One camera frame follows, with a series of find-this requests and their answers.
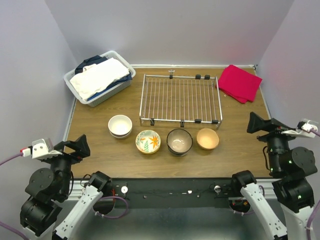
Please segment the beige stoneware bowl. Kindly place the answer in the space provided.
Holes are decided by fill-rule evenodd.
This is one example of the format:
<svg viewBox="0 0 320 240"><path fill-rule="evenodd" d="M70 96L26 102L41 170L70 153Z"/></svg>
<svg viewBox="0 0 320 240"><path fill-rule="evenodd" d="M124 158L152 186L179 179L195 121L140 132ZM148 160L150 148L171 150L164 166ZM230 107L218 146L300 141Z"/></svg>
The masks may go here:
<svg viewBox="0 0 320 240"><path fill-rule="evenodd" d="M126 115L115 115L108 121L108 129L113 135L126 135L132 128L132 121Z"/></svg>

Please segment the cream bowl with drawing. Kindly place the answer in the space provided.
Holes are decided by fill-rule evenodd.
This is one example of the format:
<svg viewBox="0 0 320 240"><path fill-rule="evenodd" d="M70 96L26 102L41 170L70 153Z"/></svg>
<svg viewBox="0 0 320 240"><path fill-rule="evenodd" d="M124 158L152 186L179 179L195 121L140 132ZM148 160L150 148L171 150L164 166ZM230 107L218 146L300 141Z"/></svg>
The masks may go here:
<svg viewBox="0 0 320 240"><path fill-rule="evenodd" d="M220 138L213 129L202 128L196 135L196 142L204 150L213 150L219 145Z"/></svg>

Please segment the plain teal bowl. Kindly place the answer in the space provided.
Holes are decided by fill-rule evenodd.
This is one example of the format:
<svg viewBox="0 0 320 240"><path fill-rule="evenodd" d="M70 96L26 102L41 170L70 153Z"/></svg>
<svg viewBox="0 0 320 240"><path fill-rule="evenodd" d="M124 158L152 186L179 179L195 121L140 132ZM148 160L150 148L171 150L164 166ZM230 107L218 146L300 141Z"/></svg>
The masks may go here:
<svg viewBox="0 0 320 240"><path fill-rule="evenodd" d="M182 129L171 130L166 137L167 147L170 147L176 152L189 151L193 146L193 138L191 134Z"/></svg>

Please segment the glossy red bowl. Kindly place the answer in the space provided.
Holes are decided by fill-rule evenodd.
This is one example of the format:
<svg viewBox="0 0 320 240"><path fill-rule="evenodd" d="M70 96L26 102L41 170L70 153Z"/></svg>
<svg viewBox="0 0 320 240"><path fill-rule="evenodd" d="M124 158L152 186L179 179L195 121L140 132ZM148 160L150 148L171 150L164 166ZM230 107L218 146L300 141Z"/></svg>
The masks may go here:
<svg viewBox="0 0 320 240"><path fill-rule="evenodd" d="M114 134L113 132L109 132L114 138L116 138L116 139L125 139L125 138L127 138L130 134L131 134L131 132L128 132L127 134L123 134L123 135L118 135L118 134Z"/></svg>

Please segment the teal and white bowl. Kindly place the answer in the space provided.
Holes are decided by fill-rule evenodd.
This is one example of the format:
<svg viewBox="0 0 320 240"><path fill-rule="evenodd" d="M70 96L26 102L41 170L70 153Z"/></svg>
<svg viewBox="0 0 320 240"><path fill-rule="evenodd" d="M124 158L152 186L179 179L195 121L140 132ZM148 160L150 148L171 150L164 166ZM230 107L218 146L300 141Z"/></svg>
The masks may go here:
<svg viewBox="0 0 320 240"><path fill-rule="evenodd" d="M171 149L170 147L168 147L168 150L173 156L176 156L176 157L183 157L188 153L188 150L183 151L183 152L177 152L177 151Z"/></svg>

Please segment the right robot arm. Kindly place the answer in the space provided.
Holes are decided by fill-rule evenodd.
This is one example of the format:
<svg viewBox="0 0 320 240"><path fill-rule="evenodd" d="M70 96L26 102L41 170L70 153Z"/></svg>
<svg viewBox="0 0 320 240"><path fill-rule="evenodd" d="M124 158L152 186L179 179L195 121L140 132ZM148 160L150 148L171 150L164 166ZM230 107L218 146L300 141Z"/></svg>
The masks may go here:
<svg viewBox="0 0 320 240"><path fill-rule="evenodd" d="M306 177L317 173L313 151L305 147L289 147L295 138L319 136L317 123L303 119L292 128L275 118L263 119L255 112L249 114L248 133L265 131L257 140L266 143L267 168L273 191L285 217L282 223L265 199L256 178L249 170L235 173L231 177L230 191L243 196L270 240L314 240L313 220L320 208L315 203L314 191Z"/></svg>

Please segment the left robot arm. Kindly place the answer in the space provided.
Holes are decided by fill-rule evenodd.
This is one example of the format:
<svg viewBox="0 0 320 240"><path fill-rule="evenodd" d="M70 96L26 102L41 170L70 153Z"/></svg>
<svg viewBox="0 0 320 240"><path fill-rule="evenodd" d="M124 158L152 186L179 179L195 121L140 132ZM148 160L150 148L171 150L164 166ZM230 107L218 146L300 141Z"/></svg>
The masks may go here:
<svg viewBox="0 0 320 240"><path fill-rule="evenodd" d="M112 180L106 174L92 173L78 202L67 217L56 225L63 203L69 198L72 165L91 154L85 134L76 140L53 145L48 138L38 139L20 151L49 164L36 170L30 177L25 192L29 198L22 205L20 224L28 240L70 240L94 204L112 193Z"/></svg>

